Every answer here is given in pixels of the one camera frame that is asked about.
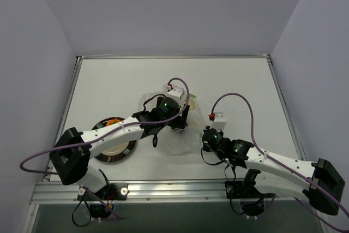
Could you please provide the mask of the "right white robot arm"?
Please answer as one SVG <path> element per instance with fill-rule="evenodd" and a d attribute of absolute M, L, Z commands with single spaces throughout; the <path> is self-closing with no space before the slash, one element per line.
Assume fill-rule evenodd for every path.
<path fill-rule="evenodd" d="M 261 194 L 304 199 L 314 209 L 335 216 L 339 213 L 345 181 L 331 162 L 292 159 L 266 151 L 244 140 L 230 140 L 221 130 L 208 128 L 202 137 L 204 149 L 222 163 L 247 169 L 244 187 Z"/>

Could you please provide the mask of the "clear printed plastic bag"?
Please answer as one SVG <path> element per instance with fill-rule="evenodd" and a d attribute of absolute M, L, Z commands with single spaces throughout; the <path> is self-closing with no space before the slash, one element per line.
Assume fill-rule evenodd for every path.
<path fill-rule="evenodd" d="M 172 130 L 170 127 L 165 127 L 158 134 L 157 149 L 167 156 L 195 153 L 202 147 L 201 136 L 205 127 L 205 120 L 197 96 L 190 94 L 190 99 L 196 100 L 197 108 L 196 110 L 189 110 L 185 129 Z"/>

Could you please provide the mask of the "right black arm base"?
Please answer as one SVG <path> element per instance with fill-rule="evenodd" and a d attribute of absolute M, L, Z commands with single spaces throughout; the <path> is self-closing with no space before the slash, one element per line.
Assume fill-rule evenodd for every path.
<path fill-rule="evenodd" d="M 244 215 L 246 219 L 257 220 L 268 211 L 266 199 L 270 199 L 270 205 L 275 201 L 276 195 L 272 193 L 261 193 L 256 189 L 256 177 L 260 170 L 249 169 L 243 180 L 237 180 L 236 168 L 231 167 L 233 179 L 226 176 L 225 193 L 229 199 L 230 207 L 239 216 Z M 240 211 L 233 206 L 233 200 L 246 199 L 239 203 Z"/>

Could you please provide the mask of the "yellow fake lemon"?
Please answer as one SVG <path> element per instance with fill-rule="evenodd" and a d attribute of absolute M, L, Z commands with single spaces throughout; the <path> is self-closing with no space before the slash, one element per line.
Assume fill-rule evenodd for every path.
<path fill-rule="evenodd" d="M 197 108 L 197 103 L 195 99 L 190 99 L 188 102 L 189 105 L 189 110 L 196 110 Z"/>

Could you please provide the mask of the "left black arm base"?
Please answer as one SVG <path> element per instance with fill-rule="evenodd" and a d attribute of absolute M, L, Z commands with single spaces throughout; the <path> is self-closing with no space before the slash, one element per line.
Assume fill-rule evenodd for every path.
<path fill-rule="evenodd" d="M 108 221 L 121 221 L 122 218 L 116 213 L 116 204 L 114 201 L 122 201 L 127 199 L 128 189 L 122 187 L 118 189 L 115 185 L 107 183 L 107 185 L 99 190 L 97 193 L 92 193 L 85 187 L 78 189 L 77 199 L 78 204 L 74 208 L 71 221 L 78 227 L 82 228 L 89 225 L 92 221 L 108 222 Z M 75 213 L 80 207 L 84 207 L 87 212 L 87 221 L 79 223 L 75 219 Z"/>

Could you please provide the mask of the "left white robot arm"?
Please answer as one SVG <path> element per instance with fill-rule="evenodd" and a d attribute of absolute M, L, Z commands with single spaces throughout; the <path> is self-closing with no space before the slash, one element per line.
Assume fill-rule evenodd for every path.
<path fill-rule="evenodd" d="M 78 131 L 67 129 L 54 145 L 49 157 L 63 185 L 79 184 L 96 193 L 107 185 L 101 171 L 89 161 L 114 146 L 151 136 L 157 145 L 157 135 L 166 126 L 185 125 L 189 111 L 188 99 L 166 96 L 151 111 L 142 110 L 116 124 Z"/>

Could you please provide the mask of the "orange fake fruit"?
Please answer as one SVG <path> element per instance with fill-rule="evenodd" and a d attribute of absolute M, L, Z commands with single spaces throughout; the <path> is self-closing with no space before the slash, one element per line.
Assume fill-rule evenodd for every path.
<path fill-rule="evenodd" d="M 116 123 L 119 123 L 119 122 L 121 122 L 121 121 L 122 121 L 122 120 L 119 119 L 119 118 L 112 119 L 112 120 L 109 120 L 109 121 L 106 122 L 106 126 L 111 126 L 111 125 L 116 124 Z"/>

